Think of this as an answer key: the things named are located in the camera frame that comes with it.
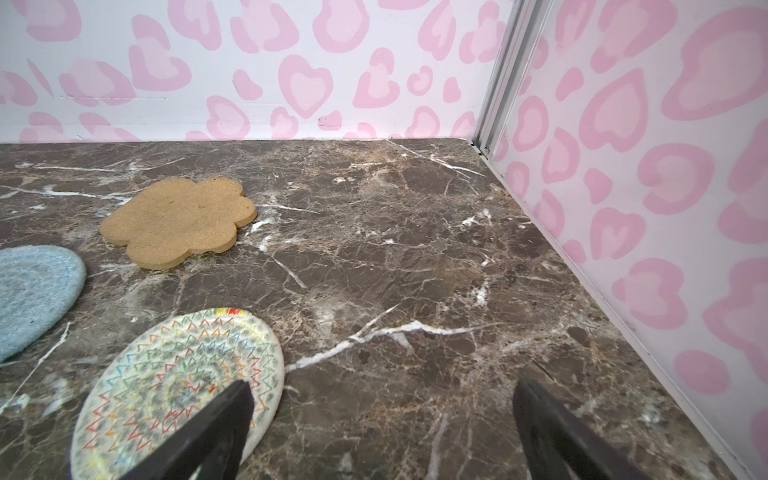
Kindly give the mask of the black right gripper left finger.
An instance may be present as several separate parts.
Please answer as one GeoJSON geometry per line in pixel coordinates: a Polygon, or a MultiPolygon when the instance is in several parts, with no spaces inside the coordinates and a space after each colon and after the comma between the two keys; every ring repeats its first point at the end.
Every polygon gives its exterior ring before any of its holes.
{"type": "Polygon", "coordinates": [[[254,400],[247,382],[230,384],[125,479],[234,479],[254,400]]]}

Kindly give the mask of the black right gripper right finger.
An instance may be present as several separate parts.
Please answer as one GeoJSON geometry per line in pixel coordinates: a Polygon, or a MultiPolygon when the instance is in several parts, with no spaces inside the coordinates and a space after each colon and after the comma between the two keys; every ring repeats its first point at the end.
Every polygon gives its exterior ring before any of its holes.
{"type": "Polygon", "coordinates": [[[512,403],[515,425],[533,479],[648,477],[535,380],[519,380],[512,403]]]}

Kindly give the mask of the multicolour zigzag woven coaster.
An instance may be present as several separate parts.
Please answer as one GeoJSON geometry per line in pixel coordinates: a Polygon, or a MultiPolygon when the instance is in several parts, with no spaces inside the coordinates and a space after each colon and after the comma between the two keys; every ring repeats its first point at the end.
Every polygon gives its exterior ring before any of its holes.
{"type": "Polygon", "coordinates": [[[242,456],[277,412],[285,379],[282,348],[252,313],[212,308],[171,317],[119,353],[90,391],[73,431],[75,479],[117,479],[235,381],[254,400],[242,456]]]}

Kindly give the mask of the cork flower-shaped coaster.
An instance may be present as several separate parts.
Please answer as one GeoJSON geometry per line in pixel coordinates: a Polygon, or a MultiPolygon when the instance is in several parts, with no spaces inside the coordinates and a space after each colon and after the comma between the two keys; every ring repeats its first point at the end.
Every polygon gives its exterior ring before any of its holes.
{"type": "Polygon", "coordinates": [[[139,267],[165,270],[193,255],[229,250],[238,229],[256,217],[235,180],[167,178],[109,215],[99,232],[107,243],[124,246],[139,267]]]}

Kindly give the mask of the light blue woven coaster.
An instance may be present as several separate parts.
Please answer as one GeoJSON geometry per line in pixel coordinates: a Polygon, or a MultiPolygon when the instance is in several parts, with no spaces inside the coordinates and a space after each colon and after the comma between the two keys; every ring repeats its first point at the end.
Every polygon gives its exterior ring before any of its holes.
{"type": "Polygon", "coordinates": [[[1,251],[1,360],[18,354],[74,305],[86,280],[75,252],[53,245],[1,251]]]}

